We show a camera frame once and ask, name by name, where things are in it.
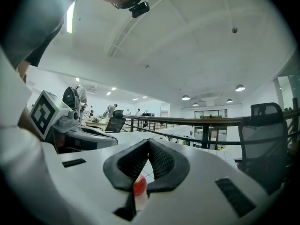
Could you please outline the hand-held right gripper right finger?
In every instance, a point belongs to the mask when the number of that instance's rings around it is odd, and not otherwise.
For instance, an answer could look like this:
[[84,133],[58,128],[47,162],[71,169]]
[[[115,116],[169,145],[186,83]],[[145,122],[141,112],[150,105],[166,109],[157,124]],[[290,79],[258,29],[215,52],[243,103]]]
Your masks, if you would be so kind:
[[154,139],[149,139],[148,160],[154,181],[147,186],[148,193],[170,192],[177,188],[190,171],[188,159]]

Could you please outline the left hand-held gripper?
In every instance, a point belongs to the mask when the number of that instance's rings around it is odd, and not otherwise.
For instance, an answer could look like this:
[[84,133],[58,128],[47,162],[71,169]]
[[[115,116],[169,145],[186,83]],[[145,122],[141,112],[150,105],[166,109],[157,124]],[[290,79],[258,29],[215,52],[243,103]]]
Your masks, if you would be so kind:
[[80,122],[80,99],[76,90],[66,90],[63,99],[42,91],[31,112],[30,121],[44,142],[57,153],[97,150],[116,146],[117,138]]

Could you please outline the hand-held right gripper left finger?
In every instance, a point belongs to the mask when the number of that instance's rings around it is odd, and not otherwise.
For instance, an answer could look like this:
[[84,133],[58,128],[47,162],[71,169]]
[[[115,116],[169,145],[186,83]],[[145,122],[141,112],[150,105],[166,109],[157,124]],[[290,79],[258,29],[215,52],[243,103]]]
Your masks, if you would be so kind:
[[103,164],[103,172],[111,185],[118,190],[131,191],[148,160],[149,141],[143,139],[112,156]]

